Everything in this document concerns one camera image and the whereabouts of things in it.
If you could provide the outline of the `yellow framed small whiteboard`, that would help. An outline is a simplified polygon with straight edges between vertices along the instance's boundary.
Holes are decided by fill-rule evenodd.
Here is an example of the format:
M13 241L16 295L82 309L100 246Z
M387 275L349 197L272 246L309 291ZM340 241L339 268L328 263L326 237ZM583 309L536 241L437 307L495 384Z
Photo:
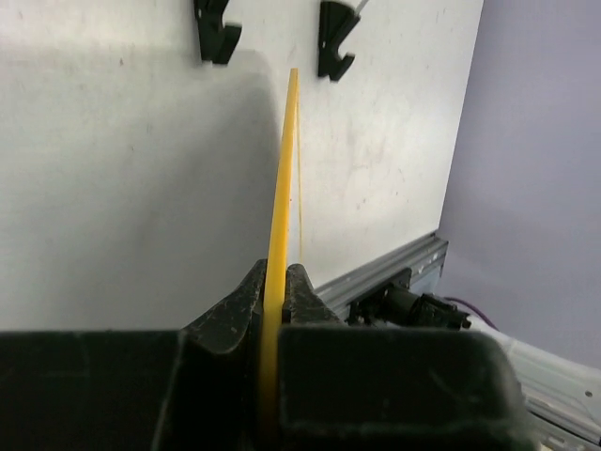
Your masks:
M293 179L300 176L299 70L290 71L280 157L270 227L256 380L257 436L260 447L278 442L278 333L282 326L288 263Z

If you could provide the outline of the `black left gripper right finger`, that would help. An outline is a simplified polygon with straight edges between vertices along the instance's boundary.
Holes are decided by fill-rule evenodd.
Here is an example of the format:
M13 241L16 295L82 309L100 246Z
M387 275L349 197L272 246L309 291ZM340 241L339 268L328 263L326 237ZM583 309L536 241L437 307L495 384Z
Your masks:
M300 263L292 264L285 273L282 323L342 323L339 317L315 293L307 271Z

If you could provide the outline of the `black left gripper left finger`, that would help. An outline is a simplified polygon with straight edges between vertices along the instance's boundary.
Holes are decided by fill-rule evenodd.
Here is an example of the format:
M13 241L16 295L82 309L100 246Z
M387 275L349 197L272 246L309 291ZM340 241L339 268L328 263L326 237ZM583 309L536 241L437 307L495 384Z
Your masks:
M255 379L267 261L184 328L180 443L186 450L245 450L254 427Z

